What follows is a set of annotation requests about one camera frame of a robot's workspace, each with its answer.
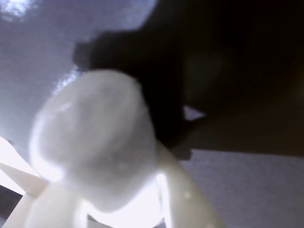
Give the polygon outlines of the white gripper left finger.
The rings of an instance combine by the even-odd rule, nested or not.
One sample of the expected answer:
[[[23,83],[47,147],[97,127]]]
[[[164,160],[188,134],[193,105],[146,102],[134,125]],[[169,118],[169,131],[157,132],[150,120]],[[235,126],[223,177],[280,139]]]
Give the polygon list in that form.
[[[0,187],[20,200],[8,210],[5,228],[84,228],[80,200],[42,179],[4,138],[0,140]]]

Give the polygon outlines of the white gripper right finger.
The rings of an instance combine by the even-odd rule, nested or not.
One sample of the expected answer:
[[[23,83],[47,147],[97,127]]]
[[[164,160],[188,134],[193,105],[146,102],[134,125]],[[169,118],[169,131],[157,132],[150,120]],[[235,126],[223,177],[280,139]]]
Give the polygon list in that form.
[[[142,226],[153,228],[164,220],[168,228],[223,228],[195,180],[159,141],[155,155],[156,168],[146,185],[149,194],[145,196]]]

